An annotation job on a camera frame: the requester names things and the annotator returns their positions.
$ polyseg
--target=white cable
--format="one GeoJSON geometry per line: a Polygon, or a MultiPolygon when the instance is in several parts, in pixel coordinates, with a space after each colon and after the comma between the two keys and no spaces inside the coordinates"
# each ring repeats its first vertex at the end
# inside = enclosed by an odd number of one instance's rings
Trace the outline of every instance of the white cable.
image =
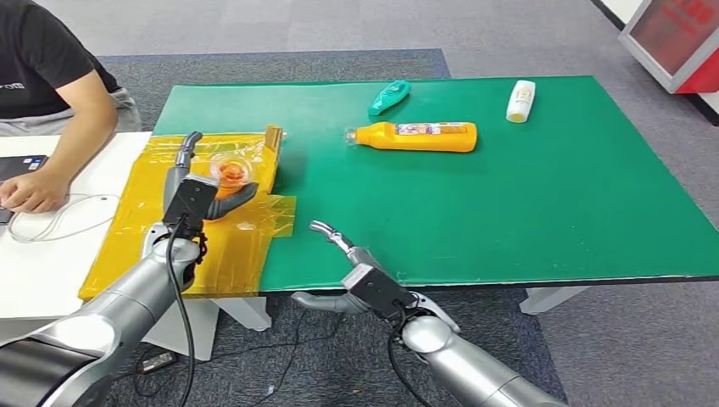
{"type": "Polygon", "coordinates": [[[86,227],[85,229],[81,229],[79,231],[73,231],[71,233],[68,233],[68,234],[65,234],[62,236],[48,237],[53,232],[55,232],[55,229],[58,227],[58,224],[60,222],[60,218],[62,218],[63,214],[65,213],[65,211],[67,209],[72,208],[75,204],[87,201],[88,199],[92,199],[92,198],[100,198],[103,201],[107,200],[108,198],[115,198],[118,201],[120,201],[120,197],[118,197],[117,195],[109,195],[109,194],[89,195],[89,194],[85,194],[85,193],[70,193],[70,194],[68,194],[68,196],[70,196],[70,197],[80,196],[82,198],[76,199],[75,201],[70,201],[66,205],[64,205],[62,208],[60,208],[53,216],[53,219],[50,220],[50,223],[48,223],[47,226],[45,226],[45,229],[42,229],[42,231],[40,231],[40,233],[36,234],[33,237],[25,237],[25,236],[21,236],[15,232],[15,230],[14,230],[15,223],[18,221],[18,219],[20,217],[27,215],[27,214],[23,214],[23,213],[17,213],[10,219],[10,222],[8,223],[8,233],[18,243],[54,242],[56,240],[65,239],[67,237],[79,235],[80,233],[94,229],[100,225],[103,225],[103,224],[111,221],[114,218],[114,216],[110,216],[108,219],[105,219],[95,225],[86,227]]]}

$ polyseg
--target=orange object in cup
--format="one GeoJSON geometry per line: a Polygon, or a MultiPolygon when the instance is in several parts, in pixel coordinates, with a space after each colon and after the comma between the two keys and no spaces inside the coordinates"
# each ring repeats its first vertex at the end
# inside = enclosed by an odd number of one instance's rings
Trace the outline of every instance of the orange object in cup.
{"type": "Polygon", "coordinates": [[[224,198],[240,190],[249,183],[247,163],[237,156],[225,156],[215,159],[210,172],[217,178],[220,185],[216,198],[224,198]]]}

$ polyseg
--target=black t-shirt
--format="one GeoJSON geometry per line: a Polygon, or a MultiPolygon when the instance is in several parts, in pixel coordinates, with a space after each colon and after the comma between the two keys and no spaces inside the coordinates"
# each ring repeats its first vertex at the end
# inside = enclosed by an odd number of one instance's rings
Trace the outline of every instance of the black t-shirt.
{"type": "Polygon", "coordinates": [[[69,108],[55,89],[96,70],[108,92],[120,87],[55,16],[31,0],[0,0],[0,119],[69,108]]]}

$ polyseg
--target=laptop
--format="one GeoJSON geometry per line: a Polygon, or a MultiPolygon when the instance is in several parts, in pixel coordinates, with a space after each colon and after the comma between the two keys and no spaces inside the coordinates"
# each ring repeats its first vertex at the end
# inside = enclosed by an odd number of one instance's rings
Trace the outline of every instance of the laptop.
{"type": "MultiPolygon", "coordinates": [[[[24,157],[0,157],[0,183],[22,176],[40,168],[47,161],[47,155],[26,155],[24,157]]],[[[7,225],[14,212],[0,206],[0,225],[7,225]]]]}

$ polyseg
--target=gray pants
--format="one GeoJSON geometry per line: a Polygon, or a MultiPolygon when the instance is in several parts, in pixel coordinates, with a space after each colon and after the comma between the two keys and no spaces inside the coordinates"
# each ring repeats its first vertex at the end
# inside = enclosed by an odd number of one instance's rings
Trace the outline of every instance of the gray pants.
{"type": "MultiPolygon", "coordinates": [[[[127,89],[121,88],[117,92],[110,93],[110,96],[117,109],[115,131],[140,131],[140,114],[137,112],[135,101],[130,97],[127,89]]],[[[73,115],[72,109],[67,109],[45,116],[0,119],[0,137],[60,134],[73,115]]]]}

